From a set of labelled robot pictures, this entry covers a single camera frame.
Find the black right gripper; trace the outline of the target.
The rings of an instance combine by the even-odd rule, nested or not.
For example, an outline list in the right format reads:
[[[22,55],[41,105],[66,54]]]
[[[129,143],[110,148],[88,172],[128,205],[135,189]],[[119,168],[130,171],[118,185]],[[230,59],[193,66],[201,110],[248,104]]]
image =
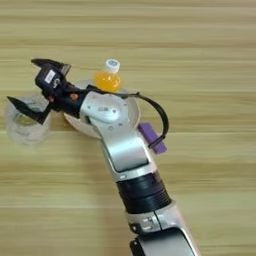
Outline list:
[[[64,76],[66,76],[71,69],[70,64],[51,59],[35,58],[32,59],[31,62],[40,68],[51,66],[60,71]],[[14,97],[8,96],[7,99],[23,115],[43,125],[52,109],[56,112],[64,112],[75,118],[79,118],[82,103],[88,93],[89,91],[87,89],[80,89],[69,82],[59,84],[48,96],[50,104],[48,104],[43,111],[34,111],[25,102]]]

